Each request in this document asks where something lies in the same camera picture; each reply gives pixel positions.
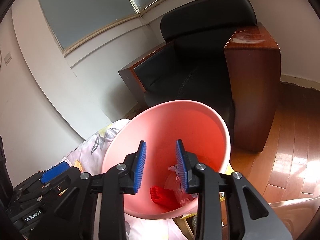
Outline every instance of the bucket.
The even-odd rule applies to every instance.
[[[224,173],[230,159],[230,137],[219,114],[209,106],[189,100],[162,103],[149,108],[126,124],[111,142],[102,173],[122,163],[127,154],[138,150],[141,140],[147,143],[147,157],[142,183],[136,195],[124,195],[124,212],[149,220],[175,218],[195,213],[198,199],[169,211],[151,200],[152,186],[164,187],[177,164],[175,145],[182,139],[185,150],[195,153],[200,162]]]

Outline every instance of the metal screw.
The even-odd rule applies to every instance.
[[[197,168],[198,170],[201,170],[201,171],[203,171],[206,167],[207,167],[207,166],[205,166],[203,163],[198,163],[198,164],[196,165],[196,168]]]
[[[80,178],[81,179],[88,179],[90,177],[90,174],[87,172],[81,173]]]
[[[235,177],[236,179],[241,179],[242,174],[240,172],[236,171],[235,173],[233,173],[233,177]]]
[[[117,170],[123,171],[126,168],[126,165],[124,163],[120,163],[117,165]]]

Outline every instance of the wooden floor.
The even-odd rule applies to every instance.
[[[320,91],[281,84],[261,153],[233,147],[230,163],[269,203],[320,195]]]

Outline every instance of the red brush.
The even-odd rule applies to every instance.
[[[169,210],[175,210],[181,207],[176,199],[174,191],[171,189],[153,186],[150,188],[150,194],[154,203],[166,207]]]

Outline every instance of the wall socket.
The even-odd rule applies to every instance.
[[[4,57],[4,62],[5,62],[5,65],[7,66],[7,64],[10,62],[10,60],[12,59],[11,57],[11,53],[9,52],[7,54],[7,56]]]

